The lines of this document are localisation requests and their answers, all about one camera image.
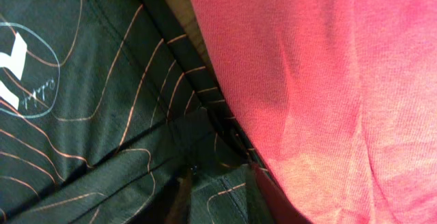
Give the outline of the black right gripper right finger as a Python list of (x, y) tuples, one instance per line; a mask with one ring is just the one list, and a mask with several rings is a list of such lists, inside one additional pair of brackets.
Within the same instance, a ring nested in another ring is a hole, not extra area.
[(246, 171), (246, 208), (251, 224), (311, 224), (271, 180), (265, 171), (250, 163)]

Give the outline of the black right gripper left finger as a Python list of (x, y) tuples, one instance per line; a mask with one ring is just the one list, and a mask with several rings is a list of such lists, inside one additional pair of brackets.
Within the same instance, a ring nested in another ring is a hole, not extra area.
[(165, 217), (164, 224), (187, 224), (189, 222), (193, 170), (188, 168), (176, 180), (178, 182), (178, 189), (169, 212)]

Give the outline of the black printed cycling jersey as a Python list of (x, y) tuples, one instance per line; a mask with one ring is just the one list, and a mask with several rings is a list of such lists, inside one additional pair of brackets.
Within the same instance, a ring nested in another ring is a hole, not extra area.
[(259, 156), (165, 0), (1, 0), (1, 222), (249, 223)]

